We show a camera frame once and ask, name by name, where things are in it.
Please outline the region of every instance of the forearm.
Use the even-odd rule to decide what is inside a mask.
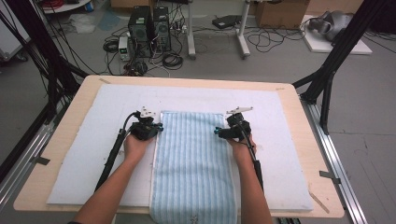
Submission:
[[[253,164],[239,165],[242,224],[272,223],[267,201]]]
[[[136,165],[135,161],[124,161],[81,207],[74,221],[83,224],[111,223]]]

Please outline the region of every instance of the human hand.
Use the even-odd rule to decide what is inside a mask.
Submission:
[[[250,144],[253,146],[254,153],[256,154],[256,143],[254,143],[253,141],[252,134],[250,134],[249,140],[250,140]],[[247,139],[243,139],[242,141],[239,142],[236,142],[233,139],[227,139],[227,142],[233,148],[233,157],[235,158],[238,167],[244,165],[253,165],[253,161],[251,159],[247,145],[248,143]]]
[[[138,164],[145,155],[146,148],[148,147],[152,139],[153,138],[150,138],[149,140],[146,141],[142,141],[137,139],[133,135],[128,134],[128,136],[125,138],[124,141],[124,150],[125,150],[124,161],[131,161],[134,162],[135,164]]]

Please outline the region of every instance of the striped towel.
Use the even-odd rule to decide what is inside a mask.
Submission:
[[[227,142],[215,127],[221,114],[163,112],[154,159],[150,215],[157,223],[236,223]]]

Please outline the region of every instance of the gray floor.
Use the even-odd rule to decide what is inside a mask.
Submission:
[[[85,12],[75,10],[73,13]],[[106,70],[104,39],[127,23],[125,20],[104,23],[102,18],[108,13],[106,7],[91,13],[96,24],[104,25],[102,29],[96,27],[93,34],[67,35],[72,48],[95,72]],[[196,19],[195,22],[210,27],[211,19]],[[233,34],[201,32],[195,34],[197,59],[192,61],[186,57],[185,38],[180,40],[184,44],[181,55],[185,61],[181,69],[170,71],[170,77],[292,83],[318,70],[327,57],[326,53],[310,52],[303,40],[286,40],[268,53],[260,53],[249,44],[251,56],[241,60]],[[374,40],[396,50],[396,42]],[[363,41],[373,54],[350,55],[338,70],[333,83],[329,128],[367,221],[396,223],[396,55],[367,39]],[[119,73],[122,65],[116,56],[111,70]],[[169,77],[162,69],[151,70],[147,76]],[[31,61],[12,61],[0,67],[0,161],[19,141],[46,100],[44,86]],[[65,223],[73,216],[72,213],[17,212],[12,204],[18,192],[19,189],[1,211],[0,223],[53,223],[53,220]],[[347,216],[341,219],[302,218],[301,221],[349,223]]]

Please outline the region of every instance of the human arm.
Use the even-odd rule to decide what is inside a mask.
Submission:
[[[134,168],[143,158],[151,141],[152,139],[139,141],[132,135],[126,137],[124,141],[124,161],[91,198],[85,202],[73,218],[73,221],[83,224],[111,223]]]
[[[264,192],[256,176],[246,139],[236,142],[227,140],[233,148],[233,157],[238,165],[241,182],[241,222],[242,224],[264,223],[272,224],[270,210]]]

